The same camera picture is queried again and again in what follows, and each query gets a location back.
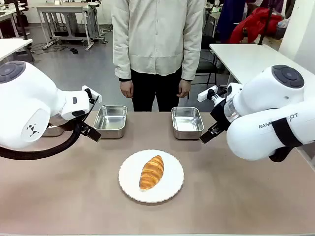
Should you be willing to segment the person's left hand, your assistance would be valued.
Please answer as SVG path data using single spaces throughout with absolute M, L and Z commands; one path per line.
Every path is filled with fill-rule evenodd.
M 191 89 L 191 81 L 186 81 L 186 80 L 181 80 L 179 82 L 179 91 L 178 91 L 178 94 L 177 96 L 179 98 L 184 98 L 186 97 L 189 92 L 190 92 L 190 89 Z

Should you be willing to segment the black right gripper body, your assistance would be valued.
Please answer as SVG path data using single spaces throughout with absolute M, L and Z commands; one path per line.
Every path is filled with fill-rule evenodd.
M 227 131 L 230 126 L 230 121 L 226 118 L 224 113 L 224 106 L 226 104 L 226 99 L 223 98 L 222 101 L 217 102 L 211 111 L 212 118 L 216 121 L 210 127 L 212 131 Z

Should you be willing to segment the person's right hand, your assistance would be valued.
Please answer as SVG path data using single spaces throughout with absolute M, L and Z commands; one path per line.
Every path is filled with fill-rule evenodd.
M 124 97 L 133 98 L 133 82 L 132 80 L 120 81 L 120 90 Z

